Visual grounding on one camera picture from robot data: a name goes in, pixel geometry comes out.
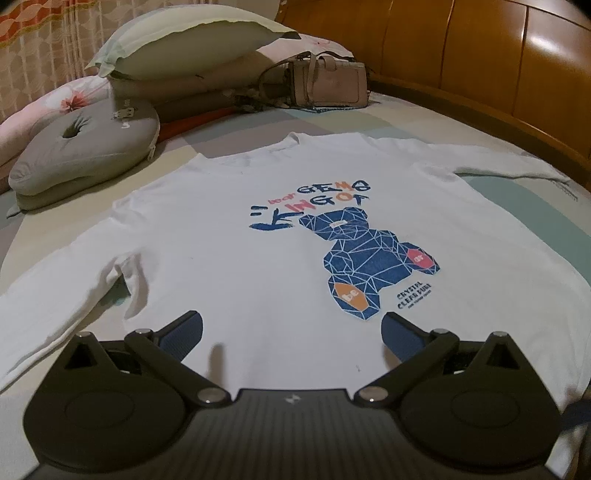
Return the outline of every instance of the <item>bedsheet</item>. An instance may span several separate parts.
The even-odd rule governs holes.
[[[430,143],[472,144],[522,153],[512,144],[448,117],[374,93],[371,104],[361,110],[310,113],[274,109],[233,116],[160,144],[151,162],[137,166],[117,180],[56,206],[0,222],[0,260],[4,258],[0,292],[37,261],[67,245],[102,219],[114,200],[175,170],[197,153],[212,158],[249,151],[281,141],[290,132],[324,135],[352,131],[375,138],[418,138]],[[589,192],[575,182],[560,184],[488,176],[464,178],[474,189],[517,217],[591,284]],[[9,192],[0,196],[1,208],[10,207],[11,195]],[[117,282],[78,330],[89,328],[101,340],[122,338],[127,332],[123,318],[128,299],[125,284]],[[34,292],[31,292],[31,300],[34,301]],[[60,349],[49,354],[0,395],[3,434],[0,436],[0,477],[3,479],[21,478],[36,465],[22,431],[22,412],[59,352]],[[571,435],[557,444],[549,466],[559,475],[566,471],[576,442],[576,435]]]

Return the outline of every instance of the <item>wooden bed frame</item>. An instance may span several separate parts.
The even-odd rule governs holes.
[[[567,0],[281,0],[276,20],[351,50],[372,90],[503,138],[591,191],[591,20]]]

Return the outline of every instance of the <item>orange patterned curtain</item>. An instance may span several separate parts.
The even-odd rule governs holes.
[[[127,21],[157,8],[217,0],[24,0],[0,15],[0,122],[84,70]]]

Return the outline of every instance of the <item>white long-sleeve t-shirt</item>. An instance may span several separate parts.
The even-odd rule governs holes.
[[[390,369],[381,321],[395,311],[464,340],[509,332],[564,407],[591,377],[591,288],[457,173],[566,179],[525,155],[362,134],[197,157],[0,297],[0,390],[123,275],[126,330],[197,310],[203,339],[183,363],[206,375],[217,348],[233,395],[354,393]]]

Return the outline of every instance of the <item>pink floral pillow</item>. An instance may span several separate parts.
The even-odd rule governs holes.
[[[59,116],[110,95],[108,79],[92,76],[72,80],[29,103],[0,124],[0,166],[19,155],[35,135]]]

